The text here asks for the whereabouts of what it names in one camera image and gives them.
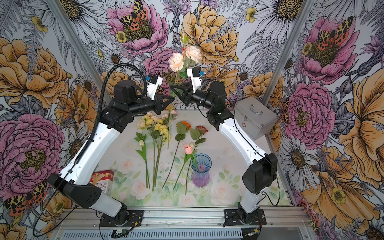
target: white arm segment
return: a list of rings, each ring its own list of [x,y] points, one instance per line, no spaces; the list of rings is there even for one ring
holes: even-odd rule
[[[107,125],[99,123],[94,141],[88,146],[79,163],[75,165],[72,173],[69,173],[65,180],[73,180],[73,184],[75,185],[87,185],[101,157],[119,134],[117,130],[113,128],[108,129]],[[79,152],[80,151],[78,151],[71,162],[61,170],[60,173],[63,177],[71,169]],[[119,212],[121,206],[122,204],[119,201],[102,192],[99,199],[90,208],[114,217]]]
[[[245,162],[248,166],[253,164],[253,160],[257,161],[262,159],[262,156],[266,153],[264,150],[259,148],[253,140],[243,131],[240,125],[237,123],[236,119],[229,118],[224,121],[224,123],[220,124],[219,131],[224,136],[228,138],[228,140],[235,146],[235,148],[241,153]],[[251,146],[247,143],[247,141],[240,135],[240,133],[247,139],[247,141],[252,144],[253,148],[256,149],[260,155],[255,152]],[[263,195],[260,193],[258,195],[251,193],[248,189],[245,190],[244,198],[241,199],[240,205],[247,213],[251,213],[258,208],[257,203],[261,200]]]

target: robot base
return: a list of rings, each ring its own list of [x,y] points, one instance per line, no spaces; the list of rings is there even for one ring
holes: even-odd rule
[[[224,217],[226,222],[224,223],[223,227],[235,225],[260,225],[260,221],[263,225],[266,225],[263,209],[258,208],[252,213],[247,214],[247,217],[245,217],[242,211],[242,209],[225,209]]]

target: pink peony illustration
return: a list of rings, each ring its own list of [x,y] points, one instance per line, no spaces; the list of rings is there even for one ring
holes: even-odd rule
[[[300,139],[310,150],[320,147],[335,123],[331,95],[319,83],[299,83],[289,98],[288,117],[285,124],[288,137]]]
[[[168,60],[176,50],[171,48],[157,49],[150,58],[146,58],[143,62],[146,74],[149,73],[162,76],[163,73],[170,71]]]
[[[0,197],[26,195],[51,173],[59,173],[64,134],[37,114],[0,123]]]
[[[109,32],[115,35],[117,41],[122,43],[127,50],[123,54],[141,55],[142,53],[152,52],[158,47],[167,44],[168,23],[165,18],[161,18],[156,13],[156,9],[151,4],[142,1],[144,8],[147,9],[148,17],[140,24],[139,29],[132,31],[128,26],[120,22],[124,16],[131,15],[133,12],[133,4],[127,7],[123,4],[122,8],[108,8],[107,19],[108,25],[111,26]]]
[[[304,48],[301,58],[298,59],[298,67],[304,76],[308,76],[312,81],[321,81],[329,85],[340,78],[353,64],[357,54],[352,54],[356,46],[359,31],[355,30],[355,18],[348,18],[350,27],[344,38],[334,34],[342,21],[330,22],[323,17],[319,18],[309,31],[309,36],[304,39]],[[319,33],[328,32],[328,43],[321,45]]]

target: mounting plate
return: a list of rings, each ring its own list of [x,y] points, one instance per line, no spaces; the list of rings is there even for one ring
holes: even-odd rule
[[[131,227],[141,226],[141,221],[143,219],[143,210],[127,210],[127,220],[122,225],[115,224],[115,221],[109,216],[103,214],[100,219],[101,227],[127,227],[129,230]]]
[[[258,208],[256,210],[256,215],[262,222],[263,225],[266,225],[266,219],[265,219],[265,214],[264,214],[264,210],[261,209],[261,208]],[[224,210],[224,217],[225,219],[230,219],[229,221],[227,221],[225,223],[226,226],[236,226],[236,225],[244,225],[244,226],[247,226],[247,225],[260,225],[259,223],[259,219],[257,217],[254,217],[253,221],[251,222],[247,222],[246,224],[242,223],[240,221],[240,217],[237,213],[237,209],[225,209]]]

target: pink tulip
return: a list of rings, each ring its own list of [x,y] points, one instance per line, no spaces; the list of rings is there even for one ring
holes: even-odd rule
[[[187,155],[193,153],[193,148],[189,145],[186,145],[184,150],[185,150],[185,154],[187,154]]]

